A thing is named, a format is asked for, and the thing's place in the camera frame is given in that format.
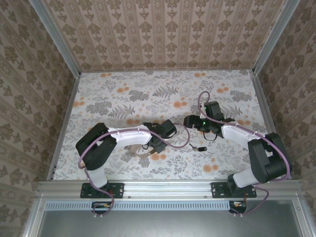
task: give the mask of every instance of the table surface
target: table surface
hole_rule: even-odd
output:
[[[82,74],[54,179],[86,179],[77,167],[79,154],[75,145],[95,124],[125,128],[166,119],[183,123],[187,115],[199,115],[197,99],[204,90],[210,92],[211,101],[220,104],[226,118],[266,133],[248,70]],[[184,144],[187,134],[181,127],[177,129],[170,142]],[[201,132],[193,129],[190,136],[191,144],[206,146],[207,151],[194,152],[189,145],[182,149],[166,147],[150,156],[138,145],[114,150],[104,165],[108,179],[226,179],[250,166],[248,151],[234,141],[220,137],[206,141]]]

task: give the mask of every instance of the small key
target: small key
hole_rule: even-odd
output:
[[[191,145],[191,143],[189,143],[189,145],[192,147],[192,149],[193,149],[194,152],[196,152],[196,151],[198,150],[198,148],[195,147],[195,146],[193,146],[193,145]]]

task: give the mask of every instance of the purple cable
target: purple cable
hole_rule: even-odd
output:
[[[246,131],[246,132],[249,132],[250,134],[254,134],[255,132],[254,131],[251,131],[250,129],[248,128],[245,128],[241,125],[239,125],[238,123],[237,124],[234,124],[234,123],[231,123],[231,122],[222,122],[222,121],[219,121],[219,120],[215,120],[213,118],[210,118],[209,116],[207,116],[204,111],[201,109],[201,104],[200,104],[200,99],[201,99],[201,96],[204,94],[204,93],[207,93],[208,95],[208,98],[207,98],[207,101],[206,103],[208,102],[209,98],[210,98],[210,93],[208,91],[203,91],[199,96],[198,96],[198,99],[197,99],[197,106],[198,106],[198,110],[206,117],[208,118],[209,120],[213,121],[213,122],[217,122],[217,123],[221,123],[221,124],[225,124],[225,125],[230,125],[230,126],[237,126],[239,128],[241,128],[242,130]],[[283,180],[286,180],[289,178],[290,176],[290,166],[288,164],[288,161],[285,157],[285,155],[280,151],[280,149],[275,145],[273,144],[272,142],[270,142],[267,138],[265,138],[264,136],[262,136],[261,134],[257,133],[256,132],[256,136],[262,138],[265,142],[267,142],[270,146],[272,146],[278,153],[279,155],[281,156],[281,158],[283,159],[284,163],[285,163],[285,166],[286,166],[286,176],[281,178],[281,179],[274,179],[273,181],[276,181],[276,182],[279,182],[279,181],[283,181]]]
[[[257,188],[257,189],[260,189],[260,190],[262,190],[262,191],[265,191],[265,192],[267,193],[267,195],[265,196],[264,199],[262,199],[262,201],[261,201],[255,208],[253,208],[252,210],[250,210],[250,211],[248,211],[248,212],[245,212],[245,213],[240,213],[239,211],[237,211],[237,210],[235,210],[235,209],[233,209],[233,208],[231,208],[231,210],[232,210],[233,212],[236,212],[237,214],[240,214],[240,215],[248,215],[248,214],[250,214],[251,212],[253,212],[253,211],[255,211],[256,209],[258,209],[258,208],[267,200],[267,198],[269,197],[269,191],[266,190],[266,189],[263,189],[263,188],[259,188],[259,187],[256,187],[256,188]]]
[[[86,174],[86,176],[87,176],[87,178],[88,178],[88,180],[89,180],[89,183],[90,183],[90,185],[91,185],[94,189],[96,189],[96,190],[98,190],[99,192],[102,192],[102,193],[108,195],[108,196],[111,198],[111,200],[112,200],[112,201],[111,201],[111,206],[109,207],[109,209],[108,209],[105,213],[103,213],[103,215],[108,214],[108,213],[110,212],[110,210],[113,208],[113,206],[114,206],[114,197],[113,197],[109,192],[107,192],[107,191],[105,191],[105,190],[102,190],[102,189],[100,189],[100,188],[97,188],[97,187],[91,182],[90,177],[89,177],[89,174],[88,174],[87,169],[85,168],[85,166],[84,166],[84,167],[81,166],[81,162],[82,162],[84,156],[85,156],[85,155],[87,154],[87,152],[91,149],[91,147],[93,147],[93,146],[94,146],[98,141],[100,141],[101,139],[103,139],[103,138],[105,138],[106,136],[109,136],[109,135],[111,135],[111,134],[116,134],[116,133],[118,133],[118,132],[119,132],[119,133],[122,133],[122,132],[139,131],[139,132],[150,133],[150,134],[156,136],[157,138],[159,138],[163,143],[165,143],[165,144],[167,144],[168,146],[171,146],[171,147],[173,147],[173,148],[183,148],[183,147],[185,147],[185,146],[189,143],[189,141],[190,141],[190,133],[189,133],[188,129],[187,129],[184,125],[182,125],[182,124],[180,124],[180,123],[175,123],[175,125],[183,126],[184,129],[186,130],[187,134],[188,134],[188,139],[187,139],[187,141],[186,141],[186,143],[185,143],[184,145],[181,145],[181,146],[174,146],[174,145],[168,143],[167,141],[165,141],[162,137],[160,137],[160,136],[159,136],[158,134],[156,134],[155,132],[152,132],[152,131],[149,131],[149,130],[146,130],[146,129],[142,129],[142,128],[139,128],[139,129],[138,129],[138,128],[127,128],[127,129],[122,129],[122,130],[107,132],[107,133],[101,135],[100,137],[98,137],[97,139],[95,139],[95,140],[84,150],[84,152],[83,152],[82,155],[80,156],[80,159],[78,160],[78,168],[79,168],[79,169],[84,169],[84,172],[85,172],[85,174]],[[96,213],[95,213],[95,207],[97,207],[97,206],[99,206],[99,205],[101,205],[101,203],[94,205],[93,210],[92,210],[93,214],[96,214]]]

